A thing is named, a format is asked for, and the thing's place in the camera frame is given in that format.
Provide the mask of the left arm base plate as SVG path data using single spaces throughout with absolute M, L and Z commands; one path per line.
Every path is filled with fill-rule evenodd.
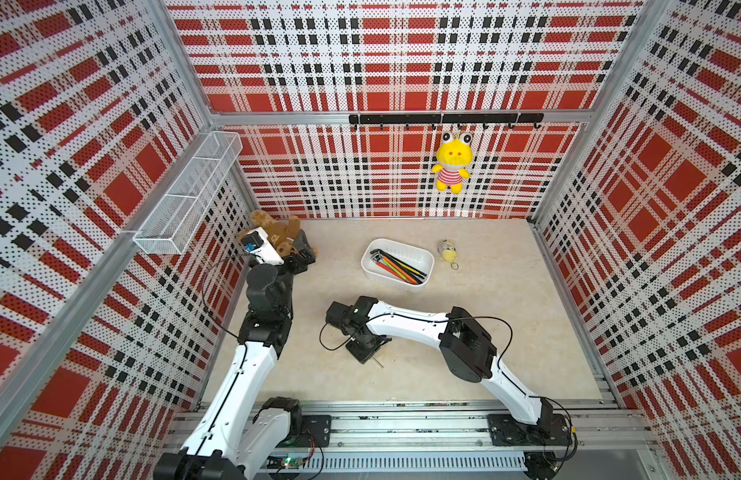
M 302 417 L 300 429 L 294 436 L 282 441 L 280 447 L 287 448 L 326 448 L 332 436 L 332 416 L 306 415 Z

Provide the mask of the long black hex key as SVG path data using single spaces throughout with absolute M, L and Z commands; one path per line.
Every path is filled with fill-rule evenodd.
M 402 260 L 398 259 L 397 257 L 394 257 L 393 255 L 391 255 L 391 254 L 389 254 L 389 253 L 387 253 L 387 252 L 385 252 L 384 250 L 381 250 L 381 249 L 372 249 L 372 250 L 370 251 L 370 259 L 371 259 L 371 261 L 372 261 L 373 263 L 374 263 L 374 261 L 373 261 L 373 258 L 374 258 L 375 256 L 384 256 L 384 257 L 386 257 L 387 259 L 388 259 L 388 258 L 390 258 L 390 259 L 392 259 L 392 260 L 397 260 L 397 261 L 399 261 L 399 262 L 404 262 L 404 261 L 402 261 Z M 405 263 L 405 264 L 407 264 L 407 265 L 409 265 L 409 266 L 410 266 L 410 267 L 412 267 L 412 268 L 415 268 L 415 269 L 417 269 L 417 270 L 421 271 L 422 273 L 424 273 L 424 274 L 426 275 L 426 278 L 427 278 L 427 274 L 426 274 L 426 273 L 425 273 L 424 271 L 422 271 L 422 270 L 420 270 L 420 269 L 418 269 L 418 268 L 416 268 L 416 267 L 413 267 L 412 265 L 410 265 L 410 264 L 408 264 L 408 263 L 406 263 L 406 262 L 404 262 L 404 263 Z

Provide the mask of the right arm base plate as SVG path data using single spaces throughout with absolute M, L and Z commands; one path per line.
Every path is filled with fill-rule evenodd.
M 491 443 L 497 447 L 564 447 L 572 440 L 566 417 L 561 414 L 553 414 L 542 426 L 517 422 L 509 414 L 491 414 L 487 425 Z

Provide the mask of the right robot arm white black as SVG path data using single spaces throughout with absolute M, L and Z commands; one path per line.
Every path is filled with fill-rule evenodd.
M 352 305 L 334 302 L 326 311 L 326 324 L 348 336 L 344 347 L 361 364 L 394 338 L 436 348 L 451 374 L 483 386 L 515 422 L 548 436 L 553 417 L 550 401 L 509 370 L 503 352 L 493 344 L 480 319 L 460 307 L 450 312 L 420 312 L 366 296 Z

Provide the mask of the yellow handled hex key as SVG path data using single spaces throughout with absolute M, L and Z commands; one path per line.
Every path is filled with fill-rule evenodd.
M 426 275 L 422 273 L 421 271 L 410 267 L 409 265 L 405 264 L 404 262 L 399 262 L 397 260 L 392 260 L 388 258 L 388 261 L 390 263 L 393 263 L 399 270 L 402 270 L 406 275 L 412 278 L 414 282 L 417 284 L 422 284 L 424 280 L 426 280 Z

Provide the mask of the red handled hex key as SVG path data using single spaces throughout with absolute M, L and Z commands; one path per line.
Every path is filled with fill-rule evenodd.
M 414 284 L 414 281 L 411 277 L 406 275 L 404 272 L 398 270 L 396 267 L 394 267 L 392 264 L 389 264 L 386 260 L 381 258 L 380 260 L 375 260 L 374 263 L 381 269 L 385 270 L 390 275 L 394 276 L 395 278 L 399 279 L 400 281 L 403 281 L 408 284 Z

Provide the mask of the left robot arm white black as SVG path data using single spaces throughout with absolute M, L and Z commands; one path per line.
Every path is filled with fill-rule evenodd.
M 274 397 L 258 412 L 254 403 L 288 342 L 294 277 L 316 261 L 316 254 L 303 231 L 294 235 L 288 254 L 278 253 L 261 227 L 244 234 L 242 243 L 250 256 L 248 312 L 234 359 L 180 451 L 160 456 L 152 474 L 156 479 L 252 479 L 280 443 L 302 436 L 298 400 Z

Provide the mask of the orange handled hex key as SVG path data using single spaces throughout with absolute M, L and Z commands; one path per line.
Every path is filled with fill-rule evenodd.
M 404 267 L 400 267 L 398 264 L 394 263 L 393 261 L 389 261 L 386 257 L 380 257 L 376 261 L 376 265 L 380 267 L 381 269 L 385 270 L 395 278 L 410 284 L 410 285 L 419 285 L 420 281 L 417 277 L 412 275 L 410 272 L 408 272 Z

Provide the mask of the green handled hex key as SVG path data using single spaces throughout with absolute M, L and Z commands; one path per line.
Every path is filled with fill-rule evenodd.
M 408 277 L 406 274 L 399 270 L 393 263 L 390 263 L 384 256 L 375 256 L 373 258 L 374 263 L 390 273 L 391 275 L 394 275 L 395 277 L 399 278 L 400 280 L 407 281 Z

